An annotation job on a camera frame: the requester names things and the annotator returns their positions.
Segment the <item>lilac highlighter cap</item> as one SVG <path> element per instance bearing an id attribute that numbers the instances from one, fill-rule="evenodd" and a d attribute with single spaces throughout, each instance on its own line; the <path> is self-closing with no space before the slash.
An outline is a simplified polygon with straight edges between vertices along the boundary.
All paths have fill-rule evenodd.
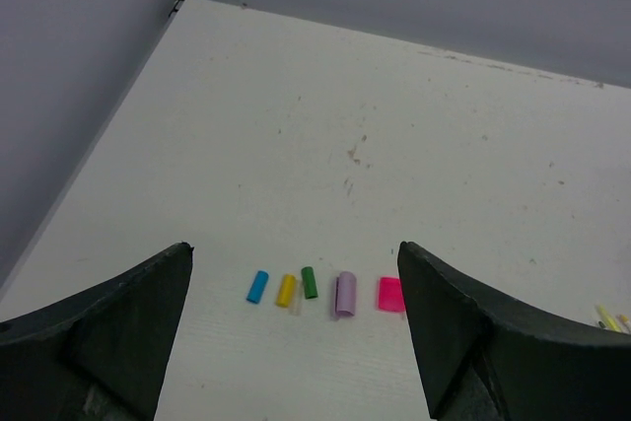
<path id="1" fill-rule="evenodd" d="M 357 278 L 350 271 L 341 271 L 334 279 L 332 317 L 352 317 L 356 313 Z"/>

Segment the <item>pink highlighter cap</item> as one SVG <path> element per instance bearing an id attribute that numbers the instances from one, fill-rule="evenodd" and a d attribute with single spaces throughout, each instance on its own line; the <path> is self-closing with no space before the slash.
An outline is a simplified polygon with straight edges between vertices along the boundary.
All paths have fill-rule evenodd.
<path id="1" fill-rule="evenodd" d="M 382 312 L 401 314 L 405 312 L 401 282 L 396 277 L 383 276 L 379 280 L 377 308 Z"/>

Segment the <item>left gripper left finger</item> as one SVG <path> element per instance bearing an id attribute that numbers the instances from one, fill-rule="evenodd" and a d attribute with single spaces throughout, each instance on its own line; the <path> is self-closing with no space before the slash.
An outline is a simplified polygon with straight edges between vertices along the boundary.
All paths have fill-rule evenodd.
<path id="1" fill-rule="evenodd" d="M 192 246 L 178 243 L 2 321 L 2 419 L 154 419 L 192 267 Z"/>

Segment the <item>yellow clear pen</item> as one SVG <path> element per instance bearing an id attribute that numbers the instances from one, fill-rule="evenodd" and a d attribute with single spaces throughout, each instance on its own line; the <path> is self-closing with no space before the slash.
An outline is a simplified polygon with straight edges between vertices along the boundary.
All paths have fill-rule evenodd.
<path id="1" fill-rule="evenodd" d="M 617 319 L 602 305 L 595 305 L 596 313 L 599 316 L 600 321 L 608 330 L 623 333 L 624 329 L 617 321 Z"/>

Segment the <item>green marker cap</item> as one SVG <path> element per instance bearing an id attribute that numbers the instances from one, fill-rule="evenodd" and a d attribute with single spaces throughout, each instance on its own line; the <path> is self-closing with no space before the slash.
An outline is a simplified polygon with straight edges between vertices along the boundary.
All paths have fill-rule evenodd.
<path id="1" fill-rule="evenodd" d="M 307 300 L 316 299 L 318 297 L 317 283 L 315 271 L 311 266 L 305 266 L 301 270 L 303 292 Z"/>

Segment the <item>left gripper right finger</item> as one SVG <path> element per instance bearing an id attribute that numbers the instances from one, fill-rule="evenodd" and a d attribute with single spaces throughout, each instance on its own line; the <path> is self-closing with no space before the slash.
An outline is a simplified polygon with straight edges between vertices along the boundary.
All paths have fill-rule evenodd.
<path id="1" fill-rule="evenodd" d="M 629 419 L 629 335 L 526 304 L 413 242 L 397 267 L 431 419 Z"/>

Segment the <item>yellow marker cap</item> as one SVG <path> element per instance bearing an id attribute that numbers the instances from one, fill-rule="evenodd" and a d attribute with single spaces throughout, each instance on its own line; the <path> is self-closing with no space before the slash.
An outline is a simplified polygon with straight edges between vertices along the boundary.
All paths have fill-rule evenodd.
<path id="1" fill-rule="evenodd" d="M 293 274 L 285 274 L 280 283 L 276 296 L 275 305 L 279 308 L 287 309 L 292 304 L 297 279 Z"/>

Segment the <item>blue marker cap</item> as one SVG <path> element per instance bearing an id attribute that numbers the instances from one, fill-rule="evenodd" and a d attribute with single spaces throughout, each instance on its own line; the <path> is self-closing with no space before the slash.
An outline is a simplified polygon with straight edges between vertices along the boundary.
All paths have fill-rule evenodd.
<path id="1" fill-rule="evenodd" d="M 266 271 L 258 270 L 253 278 L 245 300 L 251 304 L 258 305 L 264 294 L 269 274 Z"/>

